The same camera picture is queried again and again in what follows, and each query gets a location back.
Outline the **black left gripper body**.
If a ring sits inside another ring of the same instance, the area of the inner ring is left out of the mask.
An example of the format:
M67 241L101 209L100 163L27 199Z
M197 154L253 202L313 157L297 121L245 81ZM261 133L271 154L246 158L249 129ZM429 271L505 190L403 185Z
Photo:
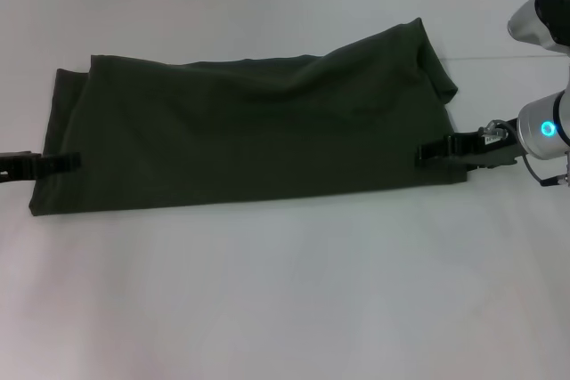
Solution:
M7 152L0 155L0 182L34 181L37 154L30 151Z

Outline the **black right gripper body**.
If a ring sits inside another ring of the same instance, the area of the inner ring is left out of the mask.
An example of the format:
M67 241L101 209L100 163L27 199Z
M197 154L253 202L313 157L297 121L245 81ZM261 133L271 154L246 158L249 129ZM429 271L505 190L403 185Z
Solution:
M513 166L522 157L517 137L517 120L494 119L480 127L474 145L462 158L471 169Z

